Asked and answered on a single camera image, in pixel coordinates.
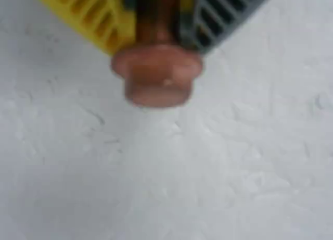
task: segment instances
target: white background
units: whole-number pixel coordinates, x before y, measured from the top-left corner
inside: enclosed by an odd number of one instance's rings
[[[0,0],[0,239],[333,239],[332,0],[270,0],[185,107],[138,109],[37,0]]]

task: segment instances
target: yellow plastic part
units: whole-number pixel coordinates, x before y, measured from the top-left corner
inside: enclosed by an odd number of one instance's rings
[[[121,0],[41,0],[69,26],[109,55],[135,42],[135,11]]]
[[[194,0],[181,0],[181,12],[192,13],[194,7]]]

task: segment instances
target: gray plastic part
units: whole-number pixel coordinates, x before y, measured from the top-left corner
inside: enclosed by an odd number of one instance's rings
[[[265,0],[194,0],[193,13],[181,14],[180,40],[204,54],[233,33]]]

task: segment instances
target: copper nozzle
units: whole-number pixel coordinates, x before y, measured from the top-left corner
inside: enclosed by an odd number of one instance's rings
[[[113,70],[126,81],[126,97],[137,105],[170,107],[188,100],[193,80],[202,72],[202,60],[175,45],[172,19],[179,0],[155,0],[151,16],[138,17],[137,42],[141,45],[118,52]]]

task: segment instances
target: white textured surface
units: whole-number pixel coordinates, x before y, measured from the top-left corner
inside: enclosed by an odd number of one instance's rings
[[[271,0],[187,106],[137,109],[36,0],[0,0],[0,239],[333,239],[332,48],[332,0]]]

